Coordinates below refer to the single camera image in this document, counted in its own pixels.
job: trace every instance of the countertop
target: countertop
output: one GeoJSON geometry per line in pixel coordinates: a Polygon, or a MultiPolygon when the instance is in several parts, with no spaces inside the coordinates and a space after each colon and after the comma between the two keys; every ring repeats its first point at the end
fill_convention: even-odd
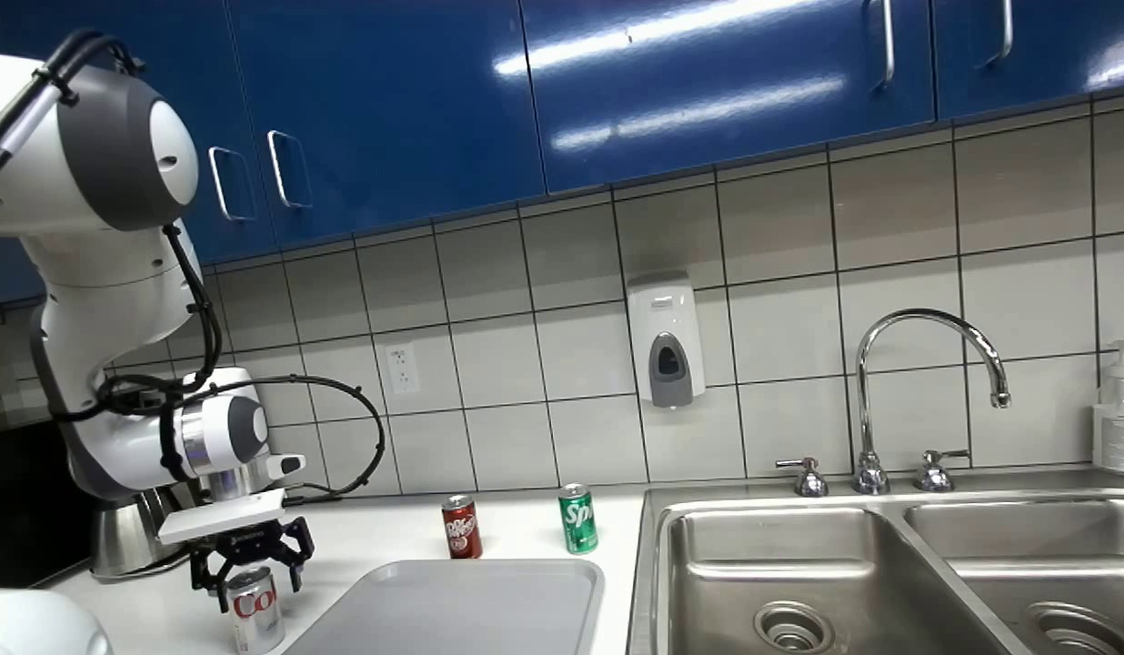
{"type": "MultiPolygon", "coordinates": [[[[601,545],[587,559],[605,573],[593,655],[621,655],[630,643],[630,602],[637,567],[637,529],[643,492],[593,492],[601,545]]],[[[561,544],[561,511],[552,494],[480,494],[485,559],[570,558],[561,544]]],[[[361,574],[389,559],[446,559],[441,499],[395,499],[301,511],[313,533],[313,559],[301,573],[301,593],[285,593],[285,642],[295,643],[361,574]]],[[[54,586],[97,615],[115,655],[221,655],[233,653],[230,623],[215,598],[190,589],[190,567],[152,580],[101,586],[79,573],[54,586]]]]}

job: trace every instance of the wall outlet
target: wall outlet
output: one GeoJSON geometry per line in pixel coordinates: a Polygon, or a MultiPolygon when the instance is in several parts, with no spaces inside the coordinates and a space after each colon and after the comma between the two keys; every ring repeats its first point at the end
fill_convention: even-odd
{"type": "Polygon", "coordinates": [[[386,346],[383,361],[389,374],[389,392],[395,396],[421,392],[413,346],[386,346]]]}

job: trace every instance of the kitchen sink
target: kitchen sink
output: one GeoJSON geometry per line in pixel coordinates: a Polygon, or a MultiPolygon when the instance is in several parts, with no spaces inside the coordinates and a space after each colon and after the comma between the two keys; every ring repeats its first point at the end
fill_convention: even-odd
{"type": "Polygon", "coordinates": [[[651,492],[630,655],[1124,655],[1124,476],[651,492]]]}
{"type": "Polygon", "coordinates": [[[868,511],[687,511],[664,538],[673,653],[1001,653],[868,511]]]}
{"type": "Polygon", "coordinates": [[[1124,499],[938,501],[908,526],[1034,653],[1124,655],[1124,499]]]}

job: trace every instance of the faucet handle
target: faucet handle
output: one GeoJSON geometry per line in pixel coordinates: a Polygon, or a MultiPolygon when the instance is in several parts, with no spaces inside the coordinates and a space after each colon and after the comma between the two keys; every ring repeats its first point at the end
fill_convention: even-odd
{"type": "Polygon", "coordinates": [[[917,489],[954,492],[955,484],[954,484],[949,470],[941,465],[946,460],[970,460],[970,450],[924,450],[917,489]]]}
{"type": "Polygon", "coordinates": [[[795,476],[794,476],[794,492],[795,492],[795,494],[812,494],[812,499],[814,499],[814,494],[827,494],[827,492],[831,492],[831,484],[822,481],[814,460],[774,461],[774,470],[795,472],[795,476]]]}

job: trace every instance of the faucet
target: faucet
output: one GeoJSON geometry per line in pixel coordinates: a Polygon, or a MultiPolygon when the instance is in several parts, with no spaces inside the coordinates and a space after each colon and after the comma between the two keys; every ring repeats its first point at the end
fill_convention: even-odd
{"type": "Polygon", "coordinates": [[[858,460],[854,460],[854,492],[863,494],[886,494],[891,481],[881,465],[878,456],[878,437],[874,437],[874,415],[868,415],[868,396],[864,396],[864,361],[874,354],[874,342],[903,319],[932,319],[932,325],[946,325],[954,333],[960,333],[983,357],[991,367],[991,402],[994,409],[1006,409],[1006,379],[1003,379],[1003,365],[1001,354],[994,350],[994,342],[986,339],[986,333],[970,328],[966,319],[941,312],[941,311],[900,311],[881,318],[858,342],[858,357],[854,357],[854,379],[858,379],[858,460]]]}

